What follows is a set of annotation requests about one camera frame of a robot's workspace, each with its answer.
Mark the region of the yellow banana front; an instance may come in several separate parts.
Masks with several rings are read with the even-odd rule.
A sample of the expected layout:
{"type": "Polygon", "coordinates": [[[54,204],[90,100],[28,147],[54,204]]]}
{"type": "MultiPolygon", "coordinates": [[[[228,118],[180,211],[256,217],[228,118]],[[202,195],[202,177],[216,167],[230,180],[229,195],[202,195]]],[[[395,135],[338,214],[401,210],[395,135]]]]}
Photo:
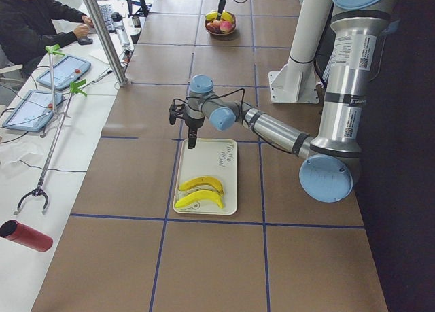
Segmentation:
{"type": "Polygon", "coordinates": [[[211,186],[219,195],[224,195],[224,187],[220,180],[212,176],[201,176],[189,179],[179,185],[180,191],[187,191],[198,186],[211,186]]]}

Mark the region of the yellow banana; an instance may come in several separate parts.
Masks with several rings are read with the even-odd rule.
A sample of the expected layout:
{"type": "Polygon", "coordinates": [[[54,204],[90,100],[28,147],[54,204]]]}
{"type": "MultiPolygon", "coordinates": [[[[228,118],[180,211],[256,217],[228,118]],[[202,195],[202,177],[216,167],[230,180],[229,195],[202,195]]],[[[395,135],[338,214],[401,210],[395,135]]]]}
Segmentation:
{"type": "MultiPolygon", "coordinates": [[[[209,12],[205,15],[205,20],[209,21],[209,22],[213,22],[214,20],[217,19],[217,17],[218,17],[218,12],[212,11],[212,12],[209,12]]],[[[224,21],[228,21],[228,22],[233,23],[233,24],[235,21],[235,17],[229,12],[222,12],[220,19],[224,20],[224,21]]]]}
{"type": "Polygon", "coordinates": [[[201,176],[189,179],[179,185],[180,191],[187,191],[198,186],[211,186],[219,195],[224,195],[224,187],[220,180],[212,176],[201,176]]]}

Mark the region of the brown wicker basket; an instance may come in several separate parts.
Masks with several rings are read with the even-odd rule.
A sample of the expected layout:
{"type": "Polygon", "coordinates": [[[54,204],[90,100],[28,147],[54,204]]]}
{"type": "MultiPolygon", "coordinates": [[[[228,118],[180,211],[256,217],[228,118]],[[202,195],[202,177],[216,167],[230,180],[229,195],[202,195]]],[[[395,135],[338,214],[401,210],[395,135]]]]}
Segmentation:
{"type": "Polygon", "coordinates": [[[205,14],[205,29],[211,35],[225,36],[234,33],[237,28],[237,18],[233,13],[223,12],[217,19],[218,12],[205,14]]]}

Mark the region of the dark red mango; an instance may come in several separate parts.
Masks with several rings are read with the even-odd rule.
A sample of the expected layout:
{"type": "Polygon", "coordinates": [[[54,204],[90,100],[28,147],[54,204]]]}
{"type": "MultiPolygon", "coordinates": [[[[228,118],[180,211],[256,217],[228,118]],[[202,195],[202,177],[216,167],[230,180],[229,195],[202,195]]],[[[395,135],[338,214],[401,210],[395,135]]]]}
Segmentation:
{"type": "Polygon", "coordinates": [[[206,29],[213,34],[220,34],[220,28],[216,27],[214,24],[212,23],[208,23],[206,24],[206,29]]]}

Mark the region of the white bear print tray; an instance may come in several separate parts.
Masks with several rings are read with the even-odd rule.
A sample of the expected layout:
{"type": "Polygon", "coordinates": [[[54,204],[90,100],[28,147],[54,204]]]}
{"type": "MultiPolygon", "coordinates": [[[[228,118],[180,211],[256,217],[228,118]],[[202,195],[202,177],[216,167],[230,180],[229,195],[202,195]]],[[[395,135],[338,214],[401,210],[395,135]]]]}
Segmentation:
{"type": "Polygon", "coordinates": [[[237,143],[232,139],[185,139],[175,182],[173,210],[232,215],[237,210],[237,143]]]}

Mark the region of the small metal cup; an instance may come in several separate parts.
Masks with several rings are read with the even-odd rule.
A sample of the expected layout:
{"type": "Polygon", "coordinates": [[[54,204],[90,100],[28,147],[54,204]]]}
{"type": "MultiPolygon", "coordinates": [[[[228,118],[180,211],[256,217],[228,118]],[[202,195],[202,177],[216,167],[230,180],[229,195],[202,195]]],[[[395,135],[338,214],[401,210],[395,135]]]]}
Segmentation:
{"type": "Polygon", "coordinates": [[[131,20],[132,20],[132,24],[136,29],[140,29],[141,28],[141,21],[140,21],[140,17],[137,15],[133,15],[131,16],[131,20]]]}

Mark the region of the clear water bottle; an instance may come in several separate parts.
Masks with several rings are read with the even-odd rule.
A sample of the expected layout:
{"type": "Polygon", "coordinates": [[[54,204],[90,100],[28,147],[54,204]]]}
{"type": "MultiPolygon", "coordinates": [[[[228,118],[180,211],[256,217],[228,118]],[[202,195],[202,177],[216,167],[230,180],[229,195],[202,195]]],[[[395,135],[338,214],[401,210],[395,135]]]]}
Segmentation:
{"type": "Polygon", "coordinates": [[[118,36],[121,46],[129,48],[131,44],[130,37],[126,32],[122,16],[118,12],[113,12],[111,14],[111,21],[114,29],[116,30],[116,34],[118,36]]]}

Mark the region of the teach pendant far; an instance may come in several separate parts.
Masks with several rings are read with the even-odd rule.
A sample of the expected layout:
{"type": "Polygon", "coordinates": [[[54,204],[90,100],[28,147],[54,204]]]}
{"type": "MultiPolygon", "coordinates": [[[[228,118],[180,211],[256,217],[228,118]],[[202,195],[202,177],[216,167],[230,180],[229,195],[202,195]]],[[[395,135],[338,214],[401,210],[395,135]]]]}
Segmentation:
{"type": "Polygon", "coordinates": [[[71,82],[81,78],[91,67],[91,62],[72,55],[66,55],[54,64],[54,87],[65,90],[71,82]]]}

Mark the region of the teach pendant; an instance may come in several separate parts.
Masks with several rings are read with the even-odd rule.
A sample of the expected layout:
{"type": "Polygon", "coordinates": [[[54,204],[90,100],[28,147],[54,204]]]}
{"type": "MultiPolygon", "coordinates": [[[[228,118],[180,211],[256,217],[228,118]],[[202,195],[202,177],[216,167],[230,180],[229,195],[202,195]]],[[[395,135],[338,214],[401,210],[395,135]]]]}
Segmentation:
{"type": "Polygon", "coordinates": [[[52,93],[30,90],[19,102],[2,127],[6,129],[39,132],[53,119],[52,93]]]}
{"type": "Polygon", "coordinates": [[[91,67],[91,62],[72,55],[66,55],[54,64],[54,87],[65,90],[71,82],[81,78],[91,67]]]}

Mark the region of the teach pendant near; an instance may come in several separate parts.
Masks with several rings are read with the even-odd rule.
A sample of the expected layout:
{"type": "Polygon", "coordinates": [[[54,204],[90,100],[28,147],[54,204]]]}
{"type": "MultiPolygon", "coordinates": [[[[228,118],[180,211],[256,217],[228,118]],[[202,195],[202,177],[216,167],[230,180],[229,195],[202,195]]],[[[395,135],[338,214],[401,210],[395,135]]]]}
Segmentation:
{"type": "Polygon", "coordinates": [[[30,90],[19,102],[2,127],[6,129],[39,132],[53,119],[52,93],[30,90]]]}

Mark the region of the seated person in black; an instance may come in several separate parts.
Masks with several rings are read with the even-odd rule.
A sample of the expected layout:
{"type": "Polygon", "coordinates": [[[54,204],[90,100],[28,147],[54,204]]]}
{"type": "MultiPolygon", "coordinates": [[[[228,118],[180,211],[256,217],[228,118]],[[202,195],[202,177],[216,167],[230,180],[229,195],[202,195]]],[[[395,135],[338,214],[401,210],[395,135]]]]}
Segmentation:
{"type": "Polygon", "coordinates": [[[68,46],[93,27],[85,13],[56,0],[1,0],[1,48],[29,77],[46,55],[46,47],[68,46]]]}

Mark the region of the red cylinder bottle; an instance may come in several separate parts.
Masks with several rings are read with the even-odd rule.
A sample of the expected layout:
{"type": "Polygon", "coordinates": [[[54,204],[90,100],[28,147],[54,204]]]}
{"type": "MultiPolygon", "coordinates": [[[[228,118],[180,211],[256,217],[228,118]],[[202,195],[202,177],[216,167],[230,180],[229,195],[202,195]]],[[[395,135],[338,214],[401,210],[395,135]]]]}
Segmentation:
{"type": "Polygon", "coordinates": [[[53,245],[52,237],[17,220],[8,220],[1,226],[1,237],[39,252],[46,252],[53,245]]]}

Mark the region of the aluminium frame post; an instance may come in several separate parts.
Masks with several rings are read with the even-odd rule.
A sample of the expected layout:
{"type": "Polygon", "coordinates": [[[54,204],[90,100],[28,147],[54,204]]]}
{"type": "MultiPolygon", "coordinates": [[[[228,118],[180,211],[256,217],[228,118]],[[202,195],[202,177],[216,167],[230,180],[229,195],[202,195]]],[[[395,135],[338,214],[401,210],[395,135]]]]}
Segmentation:
{"type": "Polygon", "coordinates": [[[111,70],[116,77],[118,85],[122,87],[125,85],[125,83],[127,83],[128,79],[125,75],[124,68],[121,65],[115,46],[113,45],[113,41],[111,40],[109,32],[106,29],[97,0],[83,0],[83,2],[91,16],[94,28],[99,36],[103,51],[108,59],[111,70]]]}

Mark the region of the green handled reacher grabber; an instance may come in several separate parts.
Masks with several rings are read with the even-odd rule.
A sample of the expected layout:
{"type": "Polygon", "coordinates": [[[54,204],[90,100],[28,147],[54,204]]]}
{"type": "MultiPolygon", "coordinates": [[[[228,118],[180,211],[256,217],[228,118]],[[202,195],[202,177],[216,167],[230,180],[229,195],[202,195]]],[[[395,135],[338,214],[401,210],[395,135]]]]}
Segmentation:
{"type": "Polygon", "coordinates": [[[68,116],[68,109],[69,109],[69,106],[71,104],[71,100],[72,100],[73,96],[75,94],[78,94],[78,93],[80,93],[86,97],[87,94],[82,90],[86,85],[87,85],[86,79],[78,81],[78,82],[71,82],[70,83],[70,89],[69,89],[70,95],[69,95],[69,98],[67,99],[67,104],[65,105],[65,108],[62,110],[61,113],[56,113],[56,116],[60,116],[60,120],[59,120],[57,129],[56,129],[56,132],[55,132],[55,136],[52,140],[52,144],[50,146],[45,164],[43,166],[41,175],[40,175],[39,180],[37,182],[37,187],[35,189],[31,190],[30,192],[28,192],[27,194],[25,194],[20,199],[20,201],[17,205],[17,208],[14,212],[14,215],[18,215],[22,211],[22,209],[24,207],[24,201],[30,196],[32,196],[32,197],[43,196],[44,197],[45,201],[44,201],[44,204],[42,207],[42,213],[43,214],[46,213],[47,208],[48,208],[49,198],[48,198],[47,193],[43,189],[44,179],[45,179],[46,173],[48,171],[48,167],[50,165],[50,161],[52,159],[53,153],[55,151],[56,144],[58,142],[58,138],[60,136],[65,118],[68,116]]]}

